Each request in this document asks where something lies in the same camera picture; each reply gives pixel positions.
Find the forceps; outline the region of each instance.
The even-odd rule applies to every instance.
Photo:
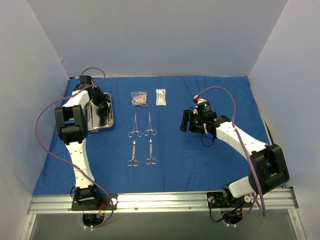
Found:
[[[133,130],[128,133],[128,137],[132,138],[134,136],[134,133],[138,135],[138,137],[142,136],[142,131],[138,131],[138,125],[137,125],[137,113],[134,114],[134,125]]]
[[[156,164],[156,159],[152,157],[152,140],[150,139],[150,158],[145,160],[146,164]]]
[[[148,125],[148,130],[144,130],[144,131],[143,131],[143,134],[144,134],[145,136],[148,136],[150,131],[151,131],[152,135],[156,135],[156,134],[157,134],[157,130],[152,129],[151,116],[150,116],[150,111],[149,111],[149,125]]]
[[[136,141],[133,141],[133,148],[132,148],[132,160],[128,161],[128,166],[138,166],[138,161],[136,160]]]

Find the white wall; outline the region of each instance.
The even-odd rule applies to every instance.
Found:
[[[41,109],[63,96],[67,75],[25,0],[1,0],[0,23],[0,238],[15,240],[46,159],[33,124]],[[55,126],[53,112],[39,125],[47,146]]]
[[[284,151],[307,238],[320,236],[320,1],[289,0],[250,74]]]
[[[287,1],[28,0],[69,76],[248,75]]]

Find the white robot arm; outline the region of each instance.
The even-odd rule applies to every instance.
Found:
[[[80,167],[89,178],[95,181],[89,167],[86,137],[88,136],[88,125],[84,116],[84,108],[91,101],[100,111],[106,112],[108,109],[108,99],[101,89],[93,84],[90,76],[82,75],[79,77],[78,84],[72,92],[72,95],[78,93],[61,107],[54,110],[56,128],[59,138],[64,142],[69,151],[73,164]],[[75,192],[74,202],[78,205],[90,203],[90,205],[99,204],[101,196],[95,184],[83,176],[76,168],[73,169],[75,174]]]
[[[78,93],[80,90],[72,92],[72,95]],[[88,91],[82,91],[78,95],[69,99],[69,101],[64,104],[63,108],[72,108],[73,106],[81,105],[82,111],[84,111],[85,105],[90,101]],[[69,144],[65,143],[66,148],[69,151],[71,161],[73,164],[77,165],[81,168],[81,170],[87,174],[91,180],[95,181],[94,176],[92,175],[89,167],[88,156],[86,151],[86,138],[82,140],[81,143],[78,141],[69,142]],[[92,186],[92,182],[90,182],[87,178],[83,176],[83,174],[76,168],[73,168],[75,174],[75,188],[85,189],[88,186]]]
[[[229,144],[243,157],[246,158],[235,128],[226,116],[217,116],[211,110],[210,103],[202,98],[194,99],[196,105],[193,110],[184,110],[180,130],[192,133],[211,134],[214,139],[219,139]],[[277,144],[268,145],[258,141],[237,128],[244,147],[248,152],[254,171],[257,174],[262,194],[281,186],[289,180],[289,173],[282,149]],[[257,193],[257,185],[250,170],[248,176],[227,184],[224,188],[229,200],[241,198],[252,193]]]

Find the blue cloth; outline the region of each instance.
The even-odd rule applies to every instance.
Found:
[[[71,94],[78,83],[71,79],[65,95]],[[100,84],[104,92],[111,93],[114,113],[112,129],[89,133],[86,150],[90,169],[109,193],[205,191],[221,189],[237,179],[247,176],[249,165],[238,152],[226,143],[216,140],[211,147],[201,143],[201,135],[181,132],[183,111],[194,107],[193,97],[205,88],[220,86],[233,95],[237,113],[236,125],[254,138],[268,143],[267,134],[253,98],[247,77],[159,76],[108,78]],[[156,89],[166,89],[166,106],[156,106]],[[147,92],[148,107],[133,107],[131,92]],[[210,101],[213,111],[231,117],[233,104],[222,90],[211,89],[202,95]],[[135,112],[139,131],[148,129],[149,111],[155,165],[147,165],[149,136],[133,138]],[[137,167],[128,167],[136,141]],[[71,160],[64,143],[54,131],[50,150]],[[33,194],[68,194],[75,185],[71,166],[48,156]]]

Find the metal tray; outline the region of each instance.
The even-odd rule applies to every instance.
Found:
[[[84,107],[88,131],[92,133],[109,129],[115,122],[111,94],[108,92],[104,92],[104,94],[107,97],[107,107],[97,107],[92,101],[89,101]]]

